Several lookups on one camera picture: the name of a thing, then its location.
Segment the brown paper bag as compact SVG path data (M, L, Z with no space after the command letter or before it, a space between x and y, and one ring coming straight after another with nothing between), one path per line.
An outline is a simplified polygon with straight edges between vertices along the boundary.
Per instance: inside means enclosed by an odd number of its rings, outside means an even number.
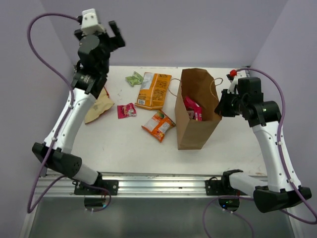
M202 107L201 121L189 118L186 97ZM182 70L174 108L179 150L202 149L222 119L214 112L218 103L215 79L205 69Z

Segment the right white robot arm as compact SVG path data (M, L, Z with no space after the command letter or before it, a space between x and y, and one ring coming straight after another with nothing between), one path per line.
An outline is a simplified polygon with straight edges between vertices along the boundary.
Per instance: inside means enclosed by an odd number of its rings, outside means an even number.
M223 89L215 112L222 117L241 115L248 121L261 148L267 172L267 182L246 175L242 170L223 173L220 188L225 194L236 190L252 197L262 212L294 207L311 198L293 170L284 144L281 113L274 101L264 101L261 80L257 77L228 76L229 88Z

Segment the red and cream chip bag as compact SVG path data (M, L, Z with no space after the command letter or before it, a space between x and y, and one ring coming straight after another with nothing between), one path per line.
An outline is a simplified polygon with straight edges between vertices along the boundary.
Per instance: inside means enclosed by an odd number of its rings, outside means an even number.
M114 101L110 98L109 93L104 86L95 103L90 107L84 118L84 124L91 123L98 119L100 115L105 113L114 105Z

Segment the large pink cookie bag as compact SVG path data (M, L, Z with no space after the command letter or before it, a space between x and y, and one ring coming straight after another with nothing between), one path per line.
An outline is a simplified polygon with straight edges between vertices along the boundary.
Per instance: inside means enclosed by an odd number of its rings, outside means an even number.
M194 119L196 121L202 121L202 107L200 107L195 101L190 97L186 96L184 98L184 106L188 113L189 119Z

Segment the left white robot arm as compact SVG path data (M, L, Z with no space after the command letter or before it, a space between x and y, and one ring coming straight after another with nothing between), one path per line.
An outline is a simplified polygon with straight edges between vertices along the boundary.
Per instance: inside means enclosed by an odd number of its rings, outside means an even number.
M79 40L79 61L68 99L50 134L42 143L35 143L32 147L32 152L44 167L85 183L86 190L93 195L99 194L103 188L99 172L86 166L71 152L84 117L107 81L111 52L125 46L116 22L110 21L109 26L113 37L100 26L74 32Z

